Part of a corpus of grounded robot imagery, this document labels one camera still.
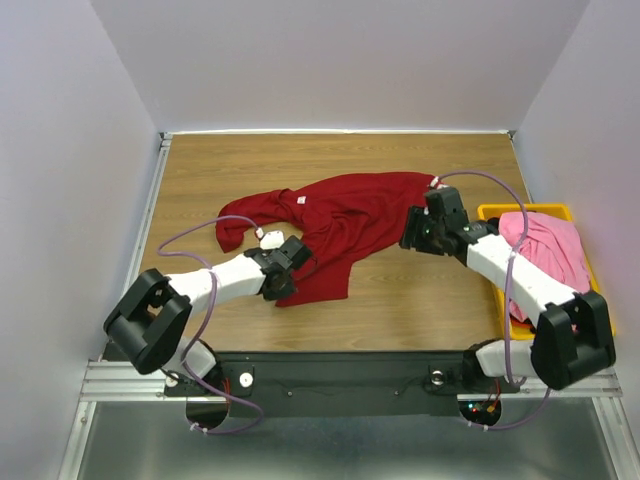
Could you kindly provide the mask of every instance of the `wooden tabletop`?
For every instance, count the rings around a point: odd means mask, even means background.
[[[356,172],[459,169],[499,176],[525,198],[520,171],[506,135],[179,135],[173,138],[141,270],[180,273],[200,268],[184,258],[159,257],[170,236],[217,216],[237,198]],[[489,180],[448,179],[459,188],[470,218],[481,203],[512,203]],[[269,228],[299,233],[288,224]],[[256,246],[223,254],[214,228],[172,245],[211,263]],[[193,334],[202,316],[189,322]],[[391,246],[357,262],[349,298],[278,308],[262,297],[216,307],[203,335],[217,350],[414,350],[464,349],[500,336],[488,281],[456,260]]]

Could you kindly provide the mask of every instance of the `red fabric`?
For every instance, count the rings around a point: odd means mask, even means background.
[[[328,178],[300,190],[274,190],[235,200],[220,215],[245,215],[258,225],[285,221],[303,232],[302,241],[317,259],[296,272],[298,292],[280,307],[347,298],[354,262],[397,243],[411,205],[424,204],[433,180],[422,173],[356,173]],[[304,203],[298,203],[306,197]],[[216,224],[222,250],[238,248],[246,222]]]

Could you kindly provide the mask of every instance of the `yellow bin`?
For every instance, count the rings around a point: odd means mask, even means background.
[[[566,205],[561,203],[525,203],[527,210],[535,211],[538,213],[545,213],[549,216],[561,218],[562,220],[573,221],[571,213]],[[503,203],[503,204],[484,204],[478,207],[478,218],[480,220],[488,220],[492,217],[500,217],[503,213],[507,212],[519,212],[520,207],[517,203]],[[589,276],[591,277],[591,289],[600,293],[598,282],[593,275],[591,265],[589,265],[589,259],[586,258],[587,268],[589,269]],[[496,298],[496,307],[498,310],[498,319],[502,330],[504,330],[504,292],[496,285],[492,285],[493,295]],[[511,319],[511,338],[513,340],[531,340],[533,339],[533,333],[530,330],[531,326],[520,323],[517,320]],[[613,334],[616,334],[616,329],[611,321],[611,330]]]

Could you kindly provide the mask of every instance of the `white wall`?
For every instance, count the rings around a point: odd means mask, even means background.
[[[515,129],[588,0],[92,0],[159,128]]]
[[[536,201],[570,205],[617,323],[640,443],[640,33],[637,0],[592,0],[515,137]]]
[[[2,2],[0,478],[57,478],[157,129],[86,0]]]

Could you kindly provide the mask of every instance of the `pink towel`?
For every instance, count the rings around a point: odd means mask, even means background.
[[[522,213],[503,214],[498,228],[509,245],[515,245],[522,235]],[[591,289],[580,235],[571,222],[544,213],[529,212],[529,232],[520,254],[543,272],[580,293]],[[526,320],[524,312],[513,302],[511,315],[521,322]]]

